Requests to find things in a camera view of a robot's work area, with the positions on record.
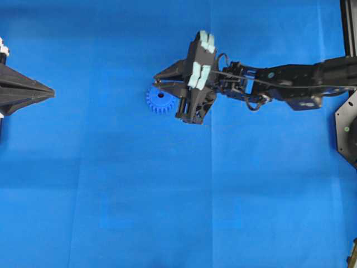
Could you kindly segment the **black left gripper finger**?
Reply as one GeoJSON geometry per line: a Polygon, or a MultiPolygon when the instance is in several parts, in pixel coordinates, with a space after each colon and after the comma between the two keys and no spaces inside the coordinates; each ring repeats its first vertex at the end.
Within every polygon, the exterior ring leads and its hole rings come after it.
{"type": "Polygon", "coordinates": [[[54,91],[39,90],[2,90],[1,115],[10,116],[15,111],[45,101],[55,96],[54,91]]]}
{"type": "Polygon", "coordinates": [[[1,86],[5,88],[24,89],[32,92],[44,93],[45,96],[50,98],[55,96],[55,91],[53,89],[24,76],[4,64],[1,64],[1,86]]]}

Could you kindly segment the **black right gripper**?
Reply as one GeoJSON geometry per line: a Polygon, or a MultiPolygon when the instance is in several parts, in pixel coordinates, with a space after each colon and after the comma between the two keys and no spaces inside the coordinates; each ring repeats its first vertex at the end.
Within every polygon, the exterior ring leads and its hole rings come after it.
{"type": "Polygon", "coordinates": [[[216,54],[214,35],[201,30],[190,43],[186,60],[179,60],[153,76],[155,81],[177,81],[154,82],[153,86],[176,98],[185,98],[176,113],[185,123],[202,124],[214,101],[209,94],[214,84],[211,71],[218,69],[216,54]]]}

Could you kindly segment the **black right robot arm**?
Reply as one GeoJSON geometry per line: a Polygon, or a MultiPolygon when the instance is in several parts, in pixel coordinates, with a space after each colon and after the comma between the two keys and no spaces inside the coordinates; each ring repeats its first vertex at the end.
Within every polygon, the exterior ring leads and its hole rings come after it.
{"type": "Polygon", "coordinates": [[[242,101],[257,111],[268,102],[287,103],[295,111],[319,109],[325,97],[356,91],[356,57],[328,59],[312,65],[287,64],[254,68],[221,57],[214,35],[201,30],[187,57],[157,73],[153,86],[179,99],[176,118],[201,125],[217,95],[242,101]]]}

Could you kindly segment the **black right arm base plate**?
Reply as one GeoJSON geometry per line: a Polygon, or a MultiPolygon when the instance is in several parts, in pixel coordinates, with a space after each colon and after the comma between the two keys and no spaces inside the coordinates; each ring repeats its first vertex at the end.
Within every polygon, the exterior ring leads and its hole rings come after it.
{"type": "Polygon", "coordinates": [[[335,112],[338,153],[356,169],[356,92],[335,112]]]}

